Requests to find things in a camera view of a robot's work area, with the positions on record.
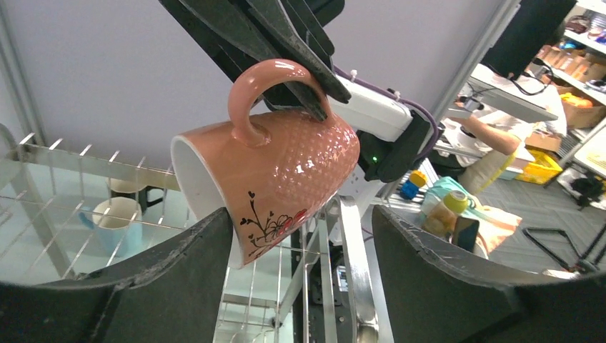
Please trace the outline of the black mug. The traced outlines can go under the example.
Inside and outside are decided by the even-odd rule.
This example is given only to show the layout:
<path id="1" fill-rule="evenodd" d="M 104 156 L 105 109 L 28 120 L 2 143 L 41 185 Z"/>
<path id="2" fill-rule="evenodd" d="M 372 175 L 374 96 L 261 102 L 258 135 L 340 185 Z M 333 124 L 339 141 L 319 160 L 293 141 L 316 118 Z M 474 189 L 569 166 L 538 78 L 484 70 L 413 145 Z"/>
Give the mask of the black mug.
<path id="1" fill-rule="evenodd" d="M 163 196 L 154 200 L 149 200 L 149 193 L 152 190 L 158 189 L 163 191 L 160 187 L 112 178 L 108 178 L 106 182 L 112 197 L 126 197 L 136 200 L 141 207 L 142 214 L 145 214 L 149 207 L 160 204 L 164 200 Z"/>

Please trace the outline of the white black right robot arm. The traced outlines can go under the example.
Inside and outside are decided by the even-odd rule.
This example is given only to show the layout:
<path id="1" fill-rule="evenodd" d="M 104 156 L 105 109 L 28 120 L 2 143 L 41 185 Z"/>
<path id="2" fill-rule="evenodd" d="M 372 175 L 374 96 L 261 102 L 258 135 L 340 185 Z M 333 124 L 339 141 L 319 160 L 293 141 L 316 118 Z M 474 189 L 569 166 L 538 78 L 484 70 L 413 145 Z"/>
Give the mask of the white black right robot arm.
<path id="1" fill-rule="evenodd" d="M 342 71 L 324 27 L 343 1 L 163 0 L 162 6 L 232 81 L 270 59 L 304 66 L 359 137 L 367 181 L 388 184 L 416 169 L 439 131 L 420 105 Z"/>

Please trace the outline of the salmon dotted mug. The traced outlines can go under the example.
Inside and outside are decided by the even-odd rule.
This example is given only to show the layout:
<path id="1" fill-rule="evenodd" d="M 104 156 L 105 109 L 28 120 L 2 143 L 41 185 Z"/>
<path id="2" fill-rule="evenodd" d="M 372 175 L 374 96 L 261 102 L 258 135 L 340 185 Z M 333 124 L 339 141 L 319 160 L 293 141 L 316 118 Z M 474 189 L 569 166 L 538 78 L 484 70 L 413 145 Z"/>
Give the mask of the salmon dotted mug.
<path id="1" fill-rule="evenodd" d="M 311 88 L 326 112 L 251 114 L 269 88 L 292 82 Z M 190 210 L 202 219 L 224 207 L 233 234 L 228 265 L 240 269 L 266 254 L 323 207 L 357 165 L 355 130 L 335 114 L 301 64 L 261 61 L 244 71 L 228 96 L 229 120 L 176 135 L 172 166 Z"/>

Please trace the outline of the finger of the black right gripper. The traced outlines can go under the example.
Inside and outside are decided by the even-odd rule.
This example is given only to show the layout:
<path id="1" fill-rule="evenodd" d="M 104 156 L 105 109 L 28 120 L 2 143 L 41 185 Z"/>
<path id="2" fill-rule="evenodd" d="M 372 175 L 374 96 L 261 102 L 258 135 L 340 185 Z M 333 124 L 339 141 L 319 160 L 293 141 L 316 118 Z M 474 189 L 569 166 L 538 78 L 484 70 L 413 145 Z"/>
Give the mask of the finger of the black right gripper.
<path id="1" fill-rule="evenodd" d="M 247 1 L 162 1 L 164 9 L 231 80 L 281 59 L 247 15 Z"/>
<path id="2" fill-rule="evenodd" d="M 344 8 L 343 1 L 247 1 L 247 15 L 277 56 L 301 64 L 341 103 L 352 95 L 334 72 L 335 47 L 324 26 Z"/>

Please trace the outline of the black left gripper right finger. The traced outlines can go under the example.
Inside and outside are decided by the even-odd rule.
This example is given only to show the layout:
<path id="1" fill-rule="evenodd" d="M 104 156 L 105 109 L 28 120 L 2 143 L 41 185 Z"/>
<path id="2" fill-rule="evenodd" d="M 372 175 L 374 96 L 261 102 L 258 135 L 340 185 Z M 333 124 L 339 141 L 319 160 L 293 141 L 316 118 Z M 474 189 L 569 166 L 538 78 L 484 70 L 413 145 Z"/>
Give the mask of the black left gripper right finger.
<path id="1" fill-rule="evenodd" d="M 603 342 L 605 273 L 525 272 L 375 206 L 372 229 L 396 342 Z"/>

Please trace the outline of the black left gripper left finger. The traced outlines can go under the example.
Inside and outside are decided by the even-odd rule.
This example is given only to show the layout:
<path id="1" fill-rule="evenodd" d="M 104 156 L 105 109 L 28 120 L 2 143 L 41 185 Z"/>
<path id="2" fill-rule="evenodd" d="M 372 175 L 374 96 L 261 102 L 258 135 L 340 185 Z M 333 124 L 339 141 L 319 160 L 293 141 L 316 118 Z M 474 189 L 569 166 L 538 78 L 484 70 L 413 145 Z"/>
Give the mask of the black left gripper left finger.
<path id="1" fill-rule="evenodd" d="M 211 342 L 232 244 L 221 208 L 80 279 L 1 284 L 3 342 Z"/>

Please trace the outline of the light blue faceted mug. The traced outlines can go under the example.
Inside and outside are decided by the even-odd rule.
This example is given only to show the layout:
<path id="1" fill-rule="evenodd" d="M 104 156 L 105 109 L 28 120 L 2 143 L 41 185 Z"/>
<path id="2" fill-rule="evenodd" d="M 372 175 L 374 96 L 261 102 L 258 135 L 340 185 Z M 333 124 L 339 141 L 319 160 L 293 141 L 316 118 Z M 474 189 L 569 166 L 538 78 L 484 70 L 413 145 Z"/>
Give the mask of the light blue faceted mug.
<path id="1" fill-rule="evenodd" d="M 79 219 L 96 232 L 110 256 L 130 257 L 142 247 L 142 209 L 134 199 L 112 197 L 93 209 L 84 207 Z"/>

